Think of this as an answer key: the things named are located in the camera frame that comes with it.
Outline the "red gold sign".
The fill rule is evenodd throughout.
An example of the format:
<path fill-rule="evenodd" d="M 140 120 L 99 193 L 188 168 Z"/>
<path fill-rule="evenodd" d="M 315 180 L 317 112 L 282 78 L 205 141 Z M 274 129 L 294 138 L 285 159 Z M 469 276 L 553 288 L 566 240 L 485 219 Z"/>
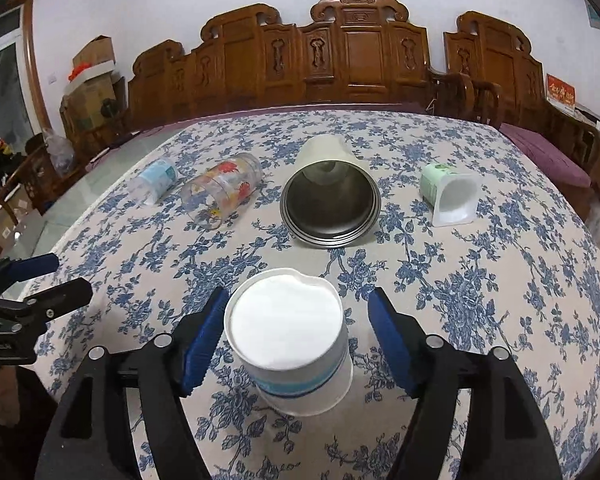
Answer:
<path fill-rule="evenodd" d="M 571 84 L 551 75 L 546 75 L 547 97 L 568 107 L 576 106 L 576 89 Z"/>

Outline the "green yogurt cup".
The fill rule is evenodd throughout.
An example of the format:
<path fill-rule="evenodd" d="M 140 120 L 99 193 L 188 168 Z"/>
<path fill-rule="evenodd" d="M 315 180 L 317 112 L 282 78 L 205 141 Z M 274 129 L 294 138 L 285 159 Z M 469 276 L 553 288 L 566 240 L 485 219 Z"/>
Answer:
<path fill-rule="evenodd" d="M 477 217 L 481 178 L 473 172 L 434 162 L 422 170 L 419 192 L 431 206 L 433 226 L 467 224 Z"/>

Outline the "top cardboard box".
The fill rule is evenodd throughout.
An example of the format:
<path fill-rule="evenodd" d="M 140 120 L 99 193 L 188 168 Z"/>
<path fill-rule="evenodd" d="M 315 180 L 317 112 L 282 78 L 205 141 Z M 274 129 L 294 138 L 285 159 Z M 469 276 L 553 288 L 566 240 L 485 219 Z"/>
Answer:
<path fill-rule="evenodd" d="M 73 81 L 79 73 L 89 67 L 115 60 L 111 38 L 104 35 L 97 36 L 72 59 L 72 72 L 68 76 L 68 81 Z"/>

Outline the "white blue paper cup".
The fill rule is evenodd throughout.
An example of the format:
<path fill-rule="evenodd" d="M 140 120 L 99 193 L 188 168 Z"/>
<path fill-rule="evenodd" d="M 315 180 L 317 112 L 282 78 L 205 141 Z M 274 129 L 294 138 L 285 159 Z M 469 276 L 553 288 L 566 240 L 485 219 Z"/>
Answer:
<path fill-rule="evenodd" d="M 346 317 L 338 292 L 324 278 L 291 268 L 253 275 L 230 296 L 224 332 L 276 411 L 323 414 L 351 387 Z"/>

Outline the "floral glass cup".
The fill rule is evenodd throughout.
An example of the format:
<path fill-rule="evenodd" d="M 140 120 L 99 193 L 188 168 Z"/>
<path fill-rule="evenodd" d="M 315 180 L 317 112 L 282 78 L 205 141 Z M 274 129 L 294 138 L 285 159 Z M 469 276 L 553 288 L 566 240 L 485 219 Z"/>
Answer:
<path fill-rule="evenodd" d="M 250 199 L 262 177 L 256 156 L 237 154 L 186 182 L 181 190 L 183 208 L 195 226 L 215 230 Z"/>

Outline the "cardboard box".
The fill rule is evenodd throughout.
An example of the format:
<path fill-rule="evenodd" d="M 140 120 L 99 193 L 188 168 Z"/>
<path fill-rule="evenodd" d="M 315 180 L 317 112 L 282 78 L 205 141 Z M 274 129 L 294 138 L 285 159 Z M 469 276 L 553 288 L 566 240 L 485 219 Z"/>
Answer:
<path fill-rule="evenodd" d="M 123 110 L 123 99 L 116 92 L 110 73 L 87 79 L 76 90 L 63 96 L 60 117 L 67 134 L 78 134 L 105 125 Z"/>
<path fill-rule="evenodd" d="M 72 72 L 68 76 L 68 81 L 73 81 L 79 73 L 89 67 L 115 60 L 111 38 L 104 35 L 97 36 L 72 59 Z"/>

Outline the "lower cardboard box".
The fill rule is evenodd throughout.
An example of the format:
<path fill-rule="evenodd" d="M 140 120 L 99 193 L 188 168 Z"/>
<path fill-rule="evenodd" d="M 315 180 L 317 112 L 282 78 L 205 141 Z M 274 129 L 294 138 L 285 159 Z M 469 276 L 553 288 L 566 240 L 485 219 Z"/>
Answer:
<path fill-rule="evenodd" d="M 87 79 L 76 90 L 63 96 L 60 117 L 67 134 L 78 134 L 105 125 L 123 110 L 123 99 L 116 92 L 110 73 Z"/>

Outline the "cream steel tumbler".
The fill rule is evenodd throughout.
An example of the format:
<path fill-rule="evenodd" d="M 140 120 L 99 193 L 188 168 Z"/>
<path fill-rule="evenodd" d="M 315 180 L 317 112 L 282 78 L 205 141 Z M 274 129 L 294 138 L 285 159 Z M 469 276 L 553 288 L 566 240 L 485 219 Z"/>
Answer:
<path fill-rule="evenodd" d="M 375 179 L 341 136 L 319 134 L 302 145 L 279 201 L 295 238 L 313 247 L 346 247 L 370 232 L 380 210 Z"/>

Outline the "carved wooden sofa bench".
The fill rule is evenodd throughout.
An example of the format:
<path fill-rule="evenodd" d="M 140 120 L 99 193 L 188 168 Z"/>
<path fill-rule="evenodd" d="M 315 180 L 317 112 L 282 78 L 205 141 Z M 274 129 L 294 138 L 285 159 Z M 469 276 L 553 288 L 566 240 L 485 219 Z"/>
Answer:
<path fill-rule="evenodd" d="M 209 20 L 186 52 L 166 40 L 133 64 L 133 127 L 311 104 L 377 105 L 466 118 L 471 79 L 430 66 L 426 28 L 398 0 L 320 0 L 306 26 L 256 3 Z"/>

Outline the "clear plastic cup blue label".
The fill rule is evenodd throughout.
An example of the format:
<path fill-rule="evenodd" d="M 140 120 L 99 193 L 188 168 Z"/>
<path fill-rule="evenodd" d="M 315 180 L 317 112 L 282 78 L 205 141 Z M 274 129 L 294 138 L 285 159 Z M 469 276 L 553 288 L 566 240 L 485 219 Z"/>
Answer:
<path fill-rule="evenodd" d="M 154 206 L 178 183 L 178 170 L 171 159 L 158 158 L 145 167 L 130 184 L 130 196 L 137 203 Z"/>

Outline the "blue floral tablecloth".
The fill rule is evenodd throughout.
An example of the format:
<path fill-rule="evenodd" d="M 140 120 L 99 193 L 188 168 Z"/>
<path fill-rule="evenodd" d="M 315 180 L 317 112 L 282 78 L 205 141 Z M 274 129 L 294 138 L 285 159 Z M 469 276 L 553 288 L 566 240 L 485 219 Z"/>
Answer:
<path fill-rule="evenodd" d="M 341 136 L 370 167 L 381 213 L 347 248 L 297 242 L 279 214 L 280 193 L 311 136 Z M 178 194 L 158 205 L 112 186 L 56 246 L 56 273 L 40 290 L 86 278 L 91 304 L 50 324 L 34 370 L 61 396 L 87 350 L 133 349 L 173 330 L 216 286 L 293 268 L 332 283 L 349 330 L 353 380 L 330 411 L 298 419 L 266 404 L 228 344 L 183 406 L 217 479 L 381 479 L 414 404 L 390 377 L 366 301 L 385 289 L 399 310 L 454 347 L 505 347 L 538 402 L 560 470 L 574 478 L 600 447 L 600 251 L 556 186 L 496 130 L 388 112 L 294 110 L 197 122 L 154 151 L 189 179 L 238 153 L 264 170 L 261 191 L 215 231 L 197 228 Z M 478 174 L 471 223 L 436 228 L 419 192 L 441 162 Z"/>

